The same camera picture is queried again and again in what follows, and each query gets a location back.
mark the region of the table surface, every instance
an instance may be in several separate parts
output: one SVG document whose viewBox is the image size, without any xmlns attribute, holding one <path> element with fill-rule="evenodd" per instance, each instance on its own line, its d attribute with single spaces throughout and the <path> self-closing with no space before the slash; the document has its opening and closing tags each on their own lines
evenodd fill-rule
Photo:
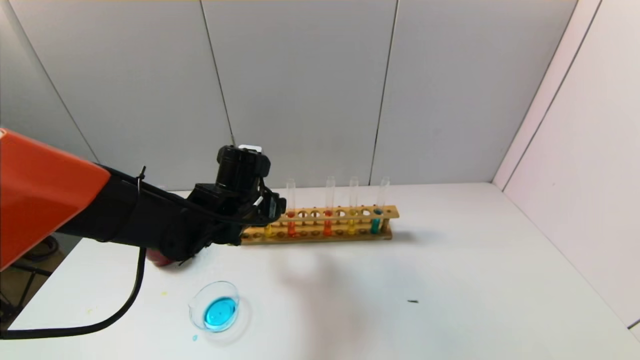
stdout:
<svg viewBox="0 0 640 360">
<path fill-rule="evenodd" d="M 376 187 L 362 187 L 362 204 Z M 324 205 L 299 189 L 297 207 Z M 346 204 L 338 188 L 336 204 Z M 391 186 L 394 239 L 212 246 L 182 267 L 147 262 L 138 299 L 84 336 L 0 341 L 7 359 L 640 359 L 640 342 L 490 184 Z M 84 239 L 12 329 L 88 325 L 128 297 L 138 250 Z M 187 303 L 234 283 L 239 318 L 208 336 Z"/>
</svg>

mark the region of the wooden test tube rack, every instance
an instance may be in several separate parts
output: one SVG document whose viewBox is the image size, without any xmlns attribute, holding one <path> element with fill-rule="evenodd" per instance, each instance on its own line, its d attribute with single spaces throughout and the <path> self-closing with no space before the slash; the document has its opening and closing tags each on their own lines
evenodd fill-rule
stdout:
<svg viewBox="0 0 640 360">
<path fill-rule="evenodd" d="M 376 214 L 375 210 L 382 210 L 382 214 Z M 324 215 L 326 208 L 300 208 L 295 210 L 294 217 L 283 214 L 280 219 L 271 224 L 271 235 L 268 236 L 267 227 L 249 227 L 242 235 L 242 245 L 263 245 L 276 243 L 313 243 L 332 241 L 358 241 L 358 240 L 391 240 L 393 233 L 389 220 L 399 218 L 400 214 L 393 205 L 379 208 L 373 206 L 359 206 L 356 208 L 338 206 L 333 208 L 333 215 Z M 371 232 L 374 219 L 380 220 L 380 228 L 377 233 Z M 332 222 L 332 235 L 323 233 L 324 222 Z M 349 234 L 348 220 L 354 220 L 355 234 Z M 296 223 L 296 236 L 287 234 L 289 222 Z"/>
</svg>

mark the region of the glass test tube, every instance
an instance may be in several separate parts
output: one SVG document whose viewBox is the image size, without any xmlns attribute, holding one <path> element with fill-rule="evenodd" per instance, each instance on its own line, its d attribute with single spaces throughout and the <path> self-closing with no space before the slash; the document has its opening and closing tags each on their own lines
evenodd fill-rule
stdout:
<svg viewBox="0 0 640 360">
<path fill-rule="evenodd" d="M 328 176 L 326 178 L 326 190 L 324 193 L 324 215 L 326 217 L 330 217 L 333 215 L 333 194 L 335 193 L 335 178 L 333 176 Z M 331 220 L 324 221 L 324 231 L 323 234 L 325 236 L 331 236 Z"/>
<path fill-rule="evenodd" d="M 358 207 L 358 177 L 357 176 L 353 176 L 351 178 L 351 180 L 349 181 L 349 206 L 351 207 L 351 209 L 349 209 L 349 215 L 356 216 L 358 214 L 358 210 L 356 210 L 356 208 Z M 356 234 L 356 220 L 348 220 L 347 221 L 348 227 L 347 227 L 347 233 L 349 235 L 355 235 Z"/>
<path fill-rule="evenodd" d="M 383 177 L 382 181 L 380 182 L 380 187 L 378 188 L 378 201 L 376 201 L 376 208 L 373 210 L 376 215 L 383 214 L 383 208 L 385 207 L 385 203 L 387 201 L 387 188 L 389 187 L 389 183 L 389 176 Z M 389 219 L 383 219 L 382 227 L 380 227 L 380 219 L 373 219 L 373 221 L 371 222 L 371 233 L 377 234 L 378 229 L 380 229 L 381 233 L 384 233 L 387 230 L 388 223 Z"/>
<path fill-rule="evenodd" d="M 296 182 L 293 179 L 287 180 L 287 217 L 296 216 Z M 287 223 L 287 234 L 290 238 L 296 236 L 296 222 Z"/>
</svg>

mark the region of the petri dish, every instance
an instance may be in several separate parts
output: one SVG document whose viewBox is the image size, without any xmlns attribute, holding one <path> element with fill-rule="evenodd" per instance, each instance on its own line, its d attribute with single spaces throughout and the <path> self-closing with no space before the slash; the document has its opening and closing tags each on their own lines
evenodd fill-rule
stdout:
<svg viewBox="0 0 640 360">
<path fill-rule="evenodd" d="M 189 318 L 200 330 L 222 332 L 236 321 L 238 305 L 238 291 L 231 282 L 212 282 L 189 301 Z"/>
</svg>

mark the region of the blue liquid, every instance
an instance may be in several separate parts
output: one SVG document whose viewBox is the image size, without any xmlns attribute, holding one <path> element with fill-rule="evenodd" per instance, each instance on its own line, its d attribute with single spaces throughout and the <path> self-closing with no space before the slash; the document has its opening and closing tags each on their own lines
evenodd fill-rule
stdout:
<svg viewBox="0 0 640 360">
<path fill-rule="evenodd" d="M 378 214 L 378 215 L 382 215 L 382 210 L 381 209 L 375 209 L 373 212 Z M 371 233 L 372 234 L 377 234 L 378 233 L 378 229 L 380 229 L 380 219 L 375 218 L 371 222 Z"/>
<path fill-rule="evenodd" d="M 214 331 L 227 330 L 236 320 L 237 304 L 230 297 L 219 297 L 204 311 L 204 325 Z"/>
</svg>

